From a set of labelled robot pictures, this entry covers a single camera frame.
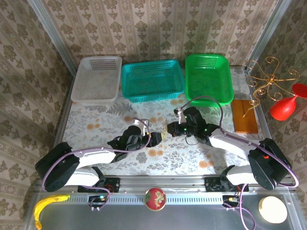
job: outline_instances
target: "floral tablecloth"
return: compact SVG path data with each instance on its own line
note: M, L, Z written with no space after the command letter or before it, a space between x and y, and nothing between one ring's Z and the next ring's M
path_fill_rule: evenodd
M231 69L236 99L250 99L249 88L245 83L242 69ZM166 122L176 121L173 110L182 106L187 99L181 94L177 99L146 103L131 103L119 90L115 103L101 106L86 106L73 103L66 124L63 141L74 150L101 146L120 136L132 124L133 117L150 119L152 132L163 131ZM198 108L207 123L218 124L219 108ZM234 132L231 105L223 106L222 126ZM244 135L252 139L263 139L260 125L257 135ZM196 143L194 137L187 139ZM170 135L154 148L146 148L129 153L116 163L98 164L105 175L204 175L220 174L229 165L248 164L246 156L230 153L222 149L197 144L188 145L184 137Z

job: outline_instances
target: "wooden board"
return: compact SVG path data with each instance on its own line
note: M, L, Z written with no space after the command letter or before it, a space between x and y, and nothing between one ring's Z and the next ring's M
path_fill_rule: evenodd
M236 133L258 133L255 112L249 110L245 117L243 115L251 107L249 100L236 100L231 102L232 114L234 118L234 127Z

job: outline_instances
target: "wallpaper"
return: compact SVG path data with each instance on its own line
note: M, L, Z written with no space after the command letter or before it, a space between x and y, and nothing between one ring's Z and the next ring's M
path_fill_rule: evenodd
M43 0L77 67L92 55L123 62L220 53L244 65L276 0Z
M0 229L22 229L34 165L52 147L71 83L34 11L0 0Z
M280 67L277 70L279 79L292 78L288 70L296 69L302 75L298 82L307 84L306 0L291 2L259 59L259 63L265 71L271 71L270 66L265 63L267 56L279 59ZM259 69L254 69L253 75L260 76ZM291 91L293 83L293 81L280 82L280 86ZM272 87L271 95L274 95L275 92L280 91L277 87ZM284 97L292 97L287 93L283 93L283 95ZM307 100L297 98L296 103L294 114L283 122L273 119L270 115L269 110L274 101L268 98L267 94L262 98L261 105L272 138L289 159L300 180L297 194L307 217Z

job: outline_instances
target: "round white object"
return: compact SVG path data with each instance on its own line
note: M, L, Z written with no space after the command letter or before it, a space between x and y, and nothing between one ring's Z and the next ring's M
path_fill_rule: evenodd
M273 224L282 223L287 218L286 206L274 196L265 197L259 202L259 212L267 222Z

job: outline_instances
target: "plastic basket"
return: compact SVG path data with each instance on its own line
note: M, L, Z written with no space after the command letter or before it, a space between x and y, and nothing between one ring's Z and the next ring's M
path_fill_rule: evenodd
M85 105L100 105L117 98L121 57L85 57L78 67L71 100Z
M165 100L184 92L184 79L176 60L141 62L122 67L121 87L133 103Z
M198 96L209 96L221 105L234 98L228 60L221 55L192 54L186 58L186 90L188 100ZM198 99L194 106L217 107L209 99Z

